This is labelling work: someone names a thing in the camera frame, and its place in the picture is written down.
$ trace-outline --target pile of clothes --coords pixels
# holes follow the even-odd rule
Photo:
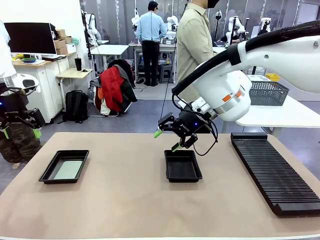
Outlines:
[[[98,81],[95,106],[102,115],[117,116],[125,113],[132,103],[138,101],[134,92],[133,72],[125,60],[117,59],[111,62]]]

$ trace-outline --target orange stripe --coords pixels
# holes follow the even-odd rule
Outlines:
[[[222,100],[226,103],[227,101],[229,101],[231,99],[231,96],[228,94],[227,96],[225,96],[224,98],[222,98]]]
[[[238,97],[240,97],[241,95],[242,95],[242,92],[241,92],[241,91],[238,91],[235,96],[238,98]]]

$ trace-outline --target light blue shirt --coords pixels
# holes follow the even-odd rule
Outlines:
[[[140,17],[134,34],[140,41],[160,42],[167,35],[167,28],[159,15],[149,11]]]

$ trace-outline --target black face mask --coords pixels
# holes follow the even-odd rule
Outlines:
[[[213,9],[218,2],[219,0],[208,0],[208,9]]]

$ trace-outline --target camouflage pants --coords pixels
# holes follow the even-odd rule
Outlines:
[[[29,126],[11,123],[6,132],[10,139],[0,132],[0,153],[9,163],[29,162],[42,147]]]

